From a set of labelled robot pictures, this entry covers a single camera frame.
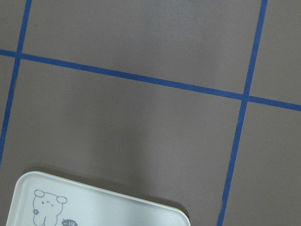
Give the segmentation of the cream rabbit print tray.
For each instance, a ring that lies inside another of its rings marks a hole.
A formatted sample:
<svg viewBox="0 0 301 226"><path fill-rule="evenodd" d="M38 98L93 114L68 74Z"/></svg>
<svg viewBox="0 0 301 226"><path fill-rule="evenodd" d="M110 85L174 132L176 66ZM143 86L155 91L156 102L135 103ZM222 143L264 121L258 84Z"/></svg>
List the cream rabbit print tray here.
<svg viewBox="0 0 301 226"><path fill-rule="evenodd" d="M16 182L8 226L189 226L179 209L39 171Z"/></svg>

